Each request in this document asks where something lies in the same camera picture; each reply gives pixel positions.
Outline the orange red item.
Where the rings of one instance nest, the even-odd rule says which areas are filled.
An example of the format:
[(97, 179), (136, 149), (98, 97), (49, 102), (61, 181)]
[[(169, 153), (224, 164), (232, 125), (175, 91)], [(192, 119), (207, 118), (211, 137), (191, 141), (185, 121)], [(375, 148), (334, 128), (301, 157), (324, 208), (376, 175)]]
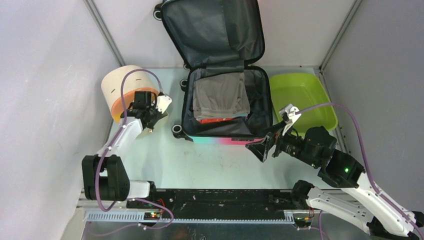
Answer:
[(236, 117), (223, 117), (223, 118), (196, 118), (196, 120), (200, 123), (200, 124), (213, 124), (213, 123), (221, 123), (221, 122), (228, 122), (228, 121), (232, 121), (232, 120), (237, 120), (237, 119), (246, 119), (246, 116), (236, 116)]

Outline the lime green plastic tray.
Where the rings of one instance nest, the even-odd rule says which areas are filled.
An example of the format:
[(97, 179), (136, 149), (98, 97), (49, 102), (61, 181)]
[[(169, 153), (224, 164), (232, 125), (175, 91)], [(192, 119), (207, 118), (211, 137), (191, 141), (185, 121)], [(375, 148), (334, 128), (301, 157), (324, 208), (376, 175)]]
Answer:
[[(311, 73), (283, 73), (269, 79), (271, 101), (276, 119), (283, 119), (279, 110), (292, 104), (304, 110), (322, 103), (329, 103), (330, 98), (318, 77)], [(294, 129), (302, 136), (312, 127), (325, 127), (329, 132), (338, 125), (338, 118), (332, 106), (323, 106), (303, 113), (294, 124)]]

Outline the grey garment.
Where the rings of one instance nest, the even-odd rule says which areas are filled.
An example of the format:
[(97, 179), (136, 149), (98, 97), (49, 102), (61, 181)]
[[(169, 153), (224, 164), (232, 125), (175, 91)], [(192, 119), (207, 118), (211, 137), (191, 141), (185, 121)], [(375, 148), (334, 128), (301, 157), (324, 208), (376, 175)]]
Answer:
[(231, 72), (196, 80), (192, 108), (196, 119), (246, 117), (251, 107), (245, 74)]

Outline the pink teal cartoon suitcase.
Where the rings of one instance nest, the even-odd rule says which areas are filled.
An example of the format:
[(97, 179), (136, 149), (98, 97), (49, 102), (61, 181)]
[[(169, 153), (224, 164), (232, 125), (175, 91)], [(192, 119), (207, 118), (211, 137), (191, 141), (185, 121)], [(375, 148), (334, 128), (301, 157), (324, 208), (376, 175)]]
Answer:
[[(256, 0), (164, 0), (153, 16), (161, 21), (184, 61), (188, 76), (181, 122), (175, 138), (194, 143), (245, 145), (259, 142), (273, 124), (269, 77), (256, 62), (265, 53), (259, 3)], [(201, 123), (194, 115), (195, 82), (232, 73), (244, 76), (250, 113), (221, 122)]]

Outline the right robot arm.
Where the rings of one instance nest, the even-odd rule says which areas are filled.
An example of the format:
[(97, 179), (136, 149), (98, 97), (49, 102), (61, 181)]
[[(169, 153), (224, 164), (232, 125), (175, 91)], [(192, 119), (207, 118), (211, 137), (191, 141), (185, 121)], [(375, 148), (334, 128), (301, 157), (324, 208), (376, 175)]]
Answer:
[(419, 240), (424, 214), (396, 203), (373, 182), (366, 168), (351, 155), (337, 150), (337, 140), (322, 127), (308, 129), (304, 137), (273, 126), (265, 138), (248, 143), (246, 148), (261, 162), (270, 149), (273, 157), (285, 153), (318, 170), (327, 185), (342, 190), (355, 203), (332, 196), (305, 180), (299, 180), (290, 193), (297, 209), (312, 208), (345, 220), (377, 240)]

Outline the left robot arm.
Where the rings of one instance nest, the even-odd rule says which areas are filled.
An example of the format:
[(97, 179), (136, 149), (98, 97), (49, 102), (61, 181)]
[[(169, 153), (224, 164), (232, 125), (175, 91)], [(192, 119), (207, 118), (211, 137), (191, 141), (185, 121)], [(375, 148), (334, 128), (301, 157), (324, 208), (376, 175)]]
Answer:
[(153, 130), (164, 116), (172, 99), (160, 92), (136, 91), (134, 99), (120, 116), (118, 130), (96, 154), (82, 159), (85, 197), (89, 200), (116, 201), (138, 198), (145, 208), (153, 208), (158, 194), (151, 181), (131, 180), (124, 159), (136, 138)]

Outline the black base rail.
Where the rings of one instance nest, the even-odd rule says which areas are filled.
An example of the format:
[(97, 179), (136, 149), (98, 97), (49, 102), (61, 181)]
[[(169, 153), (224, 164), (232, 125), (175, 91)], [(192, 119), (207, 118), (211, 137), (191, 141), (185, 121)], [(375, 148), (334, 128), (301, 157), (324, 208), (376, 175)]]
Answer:
[(311, 219), (313, 209), (293, 199), (288, 189), (177, 189), (152, 192), (148, 203), (129, 200), (128, 209), (153, 210), (153, 204), (166, 207), (163, 217), (201, 219), (277, 219), (297, 212), (299, 219)]

